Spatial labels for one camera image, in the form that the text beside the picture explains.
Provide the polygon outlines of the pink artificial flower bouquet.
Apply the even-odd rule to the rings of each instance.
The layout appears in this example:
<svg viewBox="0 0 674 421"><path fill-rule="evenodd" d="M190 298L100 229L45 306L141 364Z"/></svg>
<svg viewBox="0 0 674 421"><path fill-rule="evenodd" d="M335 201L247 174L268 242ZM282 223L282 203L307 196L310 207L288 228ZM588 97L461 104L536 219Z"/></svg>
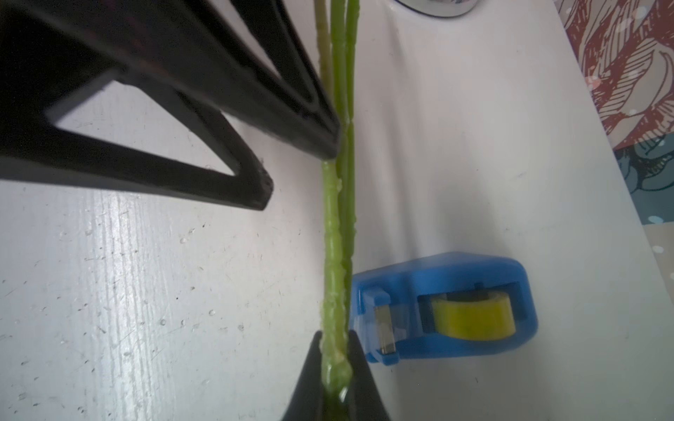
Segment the pink artificial flower bouquet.
<svg viewBox="0 0 674 421"><path fill-rule="evenodd" d="M346 420L347 392L353 377L349 362L349 307L356 238L355 211L355 61L360 4L316 1L314 6L319 74L342 125L340 152L323 161L324 300L322 305L321 382L324 419Z"/></svg>

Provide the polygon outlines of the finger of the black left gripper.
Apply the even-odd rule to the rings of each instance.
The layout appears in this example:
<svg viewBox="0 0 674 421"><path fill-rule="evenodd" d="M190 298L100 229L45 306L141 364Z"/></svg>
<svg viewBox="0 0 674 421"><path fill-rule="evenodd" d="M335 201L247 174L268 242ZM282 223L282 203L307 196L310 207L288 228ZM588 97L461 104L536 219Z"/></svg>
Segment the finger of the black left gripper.
<svg viewBox="0 0 674 421"><path fill-rule="evenodd" d="M1 4L1 207L76 194L261 211L274 184L221 111Z"/></svg>
<svg viewBox="0 0 674 421"><path fill-rule="evenodd" d="M235 10L272 72L207 1L33 1L31 14L87 47L297 149L330 160L341 127L280 1Z"/></svg>

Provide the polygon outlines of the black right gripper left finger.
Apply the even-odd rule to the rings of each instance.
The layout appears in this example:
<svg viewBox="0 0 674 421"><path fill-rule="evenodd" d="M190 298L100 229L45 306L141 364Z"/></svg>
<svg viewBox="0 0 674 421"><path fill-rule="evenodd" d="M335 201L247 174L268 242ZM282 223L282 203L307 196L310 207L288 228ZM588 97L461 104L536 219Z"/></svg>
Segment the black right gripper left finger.
<svg viewBox="0 0 674 421"><path fill-rule="evenodd" d="M321 381L321 339L317 331L298 377L282 421L320 421L323 419L323 385Z"/></svg>

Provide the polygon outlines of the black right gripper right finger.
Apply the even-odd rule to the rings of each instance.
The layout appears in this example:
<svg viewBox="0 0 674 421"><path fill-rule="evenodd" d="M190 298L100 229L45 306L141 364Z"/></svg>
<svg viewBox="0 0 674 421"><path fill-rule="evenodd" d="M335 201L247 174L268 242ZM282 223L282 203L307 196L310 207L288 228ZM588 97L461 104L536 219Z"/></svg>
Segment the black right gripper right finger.
<svg viewBox="0 0 674 421"><path fill-rule="evenodd" d="M349 420L390 421L361 342L353 330L349 332L349 363L352 368L352 378L347 392Z"/></svg>

